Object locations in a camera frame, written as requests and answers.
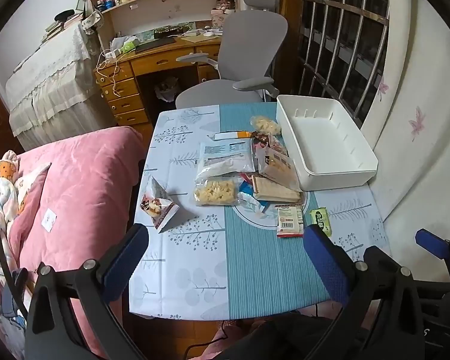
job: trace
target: white storage box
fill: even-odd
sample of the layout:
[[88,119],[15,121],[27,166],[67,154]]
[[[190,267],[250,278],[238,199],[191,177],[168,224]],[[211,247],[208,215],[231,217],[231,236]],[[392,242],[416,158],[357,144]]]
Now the white storage box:
[[378,160],[344,107],[334,99],[280,95],[277,121],[304,191],[365,184]]

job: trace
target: pink blanket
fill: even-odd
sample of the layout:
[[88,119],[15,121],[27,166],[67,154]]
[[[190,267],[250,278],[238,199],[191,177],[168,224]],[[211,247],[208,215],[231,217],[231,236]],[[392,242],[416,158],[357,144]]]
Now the pink blanket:
[[[126,231],[131,190],[138,182],[138,162],[145,155],[140,135],[130,127],[92,132],[20,155],[21,174],[44,162],[52,165],[46,178],[34,185],[36,193],[31,189],[27,197],[36,204],[35,217],[26,226],[14,223],[8,237],[19,267],[33,271],[43,261],[56,271],[76,269],[119,242]],[[41,225],[47,209],[56,214],[50,233]],[[102,354],[83,310],[74,306],[91,350]],[[111,307],[121,320],[121,304]]]

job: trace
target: trash bin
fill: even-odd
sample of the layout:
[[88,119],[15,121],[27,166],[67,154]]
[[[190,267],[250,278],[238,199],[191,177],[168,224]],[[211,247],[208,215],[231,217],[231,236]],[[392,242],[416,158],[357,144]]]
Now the trash bin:
[[179,86],[179,79],[176,77],[167,77],[158,85],[155,85],[155,94],[157,98],[172,103],[175,98],[181,93]]

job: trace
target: table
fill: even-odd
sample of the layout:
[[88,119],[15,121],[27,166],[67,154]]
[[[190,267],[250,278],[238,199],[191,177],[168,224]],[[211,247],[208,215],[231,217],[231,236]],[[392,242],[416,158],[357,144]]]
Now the table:
[[187,54],[208,53],[211,59],[217,60],[221,42],[221,37],[197,43],[176,38],[175,43],[138,54],[132,51],[120,55],[117,68],[116,60],[112,59],[100,73],[95,69],[96,83],[102,89],[102,98],[106,100],[118,125],[133,127],[142,134],[143,141],[148,146],[153,131],[152,124],[165,106],[162,100],[157,99],[154,86],[163,80],[167,75],[166,71],[170,69],[175,69],[172,75],[180,78],[183,90],[219,78],[218,71],[209,64],[198,63],[194,67],[190,62],[177,62],[176,59]]
[[[200,142],[221,131],[252,130],[250,117],[275,118],[276,103],[213,105],[162,112],[144,172],[180,205],[158,234],[138,206],[135,222],[150,245],[130,279],[130,311],[189,320],[259,317],[305,307],[329,295],[303,250],[302,238],[276,237],[276,209],[196,207],[192,202]],[[140,186],[138,204],[144,192]],[[331,240],[362,259],[368,246],[390,254],[368,185],[306,193],[308,211],[327,207]]]

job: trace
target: window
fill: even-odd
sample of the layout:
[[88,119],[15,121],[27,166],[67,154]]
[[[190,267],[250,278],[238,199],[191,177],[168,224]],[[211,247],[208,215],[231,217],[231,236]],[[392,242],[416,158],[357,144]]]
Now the window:
[[294,94],[334,98],[361,127],[382,79],[388,25],[388,0],[303,0]]

